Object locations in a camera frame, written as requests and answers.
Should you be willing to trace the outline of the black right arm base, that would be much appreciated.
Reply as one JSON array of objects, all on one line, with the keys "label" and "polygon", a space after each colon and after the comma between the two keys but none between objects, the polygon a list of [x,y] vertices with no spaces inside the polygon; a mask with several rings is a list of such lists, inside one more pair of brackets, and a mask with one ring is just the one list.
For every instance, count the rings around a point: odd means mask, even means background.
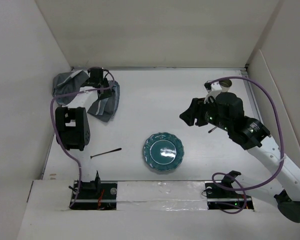
[{"label": "black right arm base", "polygon": [[238,212],[240,208],[254,210],[253,201],[249,195],[246,196],[246,203],[244,203],[242,194],[222,189],[212,181],[206,181],[204,186],[201,196],[206,198],[208,210],[221,210],[229,214]]}]

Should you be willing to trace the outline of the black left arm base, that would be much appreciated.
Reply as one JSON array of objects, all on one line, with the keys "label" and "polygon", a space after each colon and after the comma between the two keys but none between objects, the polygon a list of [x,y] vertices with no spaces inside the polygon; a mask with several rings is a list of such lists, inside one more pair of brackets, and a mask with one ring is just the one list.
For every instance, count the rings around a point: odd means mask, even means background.
[{"label": "black left arm base", "polygon": [[72,195],[69,203],[71,210],[79,211],[112,211],[117,209],[118,183],[115,181],[101,181],[99,173],[95,180],[80,182],[76,180],[69,186]]}]

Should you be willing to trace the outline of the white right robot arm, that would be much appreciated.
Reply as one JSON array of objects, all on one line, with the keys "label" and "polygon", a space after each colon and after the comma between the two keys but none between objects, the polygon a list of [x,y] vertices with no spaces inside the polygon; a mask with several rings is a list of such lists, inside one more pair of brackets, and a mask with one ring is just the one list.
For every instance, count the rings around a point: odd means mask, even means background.
[{"label": "white right robot arm", "polygon": [[247,193],[278,208],[281,214],[300,223],[300,168],[278,146],[270,131],[257,119],[245,116],[243,101],[231,92],[217,97],[193,98],[180,114],[188,126],[211,124],[227,132],[228,137],[258,159],[280,186],[269,182],[252,188],[254,181],[238,171],[226,174],[218,187],[227,197]]}]

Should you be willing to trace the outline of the grey cloth placemat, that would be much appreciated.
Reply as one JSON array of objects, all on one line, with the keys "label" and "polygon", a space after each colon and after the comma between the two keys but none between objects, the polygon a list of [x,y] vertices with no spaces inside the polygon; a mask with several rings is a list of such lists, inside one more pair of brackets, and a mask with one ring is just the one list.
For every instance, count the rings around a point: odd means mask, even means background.
[{"label": "grey cloth placemat", "polygon": [[88,70],[79,68],[58,74],[53,79],[52,96],[57,97],[56,102],[61,106],[84,107],[88,114],[107,123],[114,118],[118,110],[120,85],[115,81],[112,73],[105,69],[104,77],[108,80],[109,87],[113,86],[113,90],[111,97],[100,100],[98,99],[100,88],[86,86],[86,81],[90,77]]}]

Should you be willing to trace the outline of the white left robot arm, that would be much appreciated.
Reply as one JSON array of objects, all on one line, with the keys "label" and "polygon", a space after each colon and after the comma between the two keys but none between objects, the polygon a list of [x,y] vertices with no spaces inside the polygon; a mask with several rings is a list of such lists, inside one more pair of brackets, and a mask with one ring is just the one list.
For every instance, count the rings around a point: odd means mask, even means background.
[{"label": "white left robot arm", "polygon": [[87,148],[91,131],[88,117],[108,123],[116,114],[120,85],[103,67],[78,68],[58,74],[52,81],[52,110],[56,141],[79,165],[79,181],[90,198],[101,194],[97,170]]}]

